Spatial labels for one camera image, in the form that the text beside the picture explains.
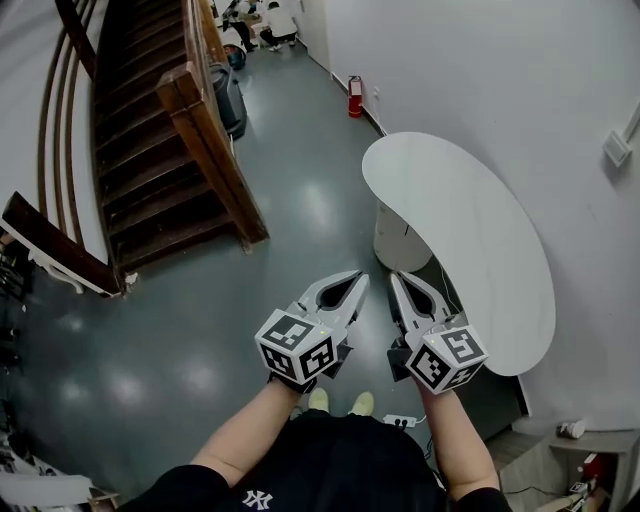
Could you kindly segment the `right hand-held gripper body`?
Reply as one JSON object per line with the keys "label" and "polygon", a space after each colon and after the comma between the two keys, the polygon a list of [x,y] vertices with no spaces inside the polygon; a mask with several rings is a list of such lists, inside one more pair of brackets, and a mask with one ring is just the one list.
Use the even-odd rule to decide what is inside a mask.
{"label": "right hand-held gripper body", "polygon": [[412,327],[387,351],[395,382],[414,377],[434,395],[468,383],[488,352],[464,313],[431,327]]}

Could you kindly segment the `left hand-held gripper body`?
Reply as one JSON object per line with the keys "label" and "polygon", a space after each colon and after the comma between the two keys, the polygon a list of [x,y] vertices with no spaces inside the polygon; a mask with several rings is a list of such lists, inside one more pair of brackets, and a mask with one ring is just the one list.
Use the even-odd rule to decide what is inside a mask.
{"label": "left hand-held gripper body", "polygon": [[270,376],[306,394],[319,376],[337,375],[352,350],[347,336],[357,318],[354,308],[311,311],[293,302],[274,310],[254,339]]}

